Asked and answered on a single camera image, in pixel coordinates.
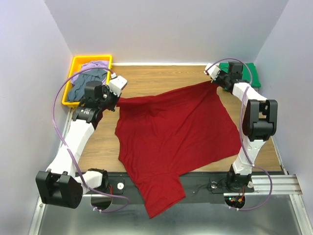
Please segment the red t shirt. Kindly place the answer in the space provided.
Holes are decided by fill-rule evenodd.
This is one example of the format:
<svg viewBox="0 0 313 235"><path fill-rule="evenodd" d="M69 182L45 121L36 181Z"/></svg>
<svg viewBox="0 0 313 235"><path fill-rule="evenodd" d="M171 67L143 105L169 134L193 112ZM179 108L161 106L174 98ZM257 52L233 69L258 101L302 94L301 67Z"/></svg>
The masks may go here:
<svg viewBox="0 0 313 235"><path fill-rule="evenodd" d="M239 153L236 124L209 81L117 105L118 158L150 218L185 198L181 175Z"/></svg>

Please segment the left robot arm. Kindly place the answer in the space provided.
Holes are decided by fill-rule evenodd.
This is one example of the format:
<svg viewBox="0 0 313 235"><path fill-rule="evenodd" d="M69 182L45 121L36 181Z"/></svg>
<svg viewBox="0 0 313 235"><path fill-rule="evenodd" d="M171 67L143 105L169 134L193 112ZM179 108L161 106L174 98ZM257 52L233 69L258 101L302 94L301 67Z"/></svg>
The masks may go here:
<svg viewBox="0 0 313 235"><path fill-rule="evenodd" d="M86 83L84 95L74 110L68 133L61 138L55 159L45 171L36 175L36 185L44 204L75 209L84 194L91 190L105 192L109 187L108 173L91 168L76 176L78 162L89 138L94 133L104 110L114 111L128 81L118 76L107 85L100 81Z"/></svg>

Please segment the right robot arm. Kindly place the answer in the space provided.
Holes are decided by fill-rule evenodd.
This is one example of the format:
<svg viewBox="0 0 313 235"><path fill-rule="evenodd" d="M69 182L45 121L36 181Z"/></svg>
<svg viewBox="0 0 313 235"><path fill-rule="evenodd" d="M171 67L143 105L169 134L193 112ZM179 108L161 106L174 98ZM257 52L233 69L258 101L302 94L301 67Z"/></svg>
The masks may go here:
<svg viewBox="0 0 313 235"><path fill-rule="evenodd" d="M208 70L212 83L217 84L241 101L239 134L241 148L225 179L226 188L253 187L252 169L263 145L276 133L278 103L260 95L251 81L242 79L240 62L229 62L227 71L214 65Z"/></svg>

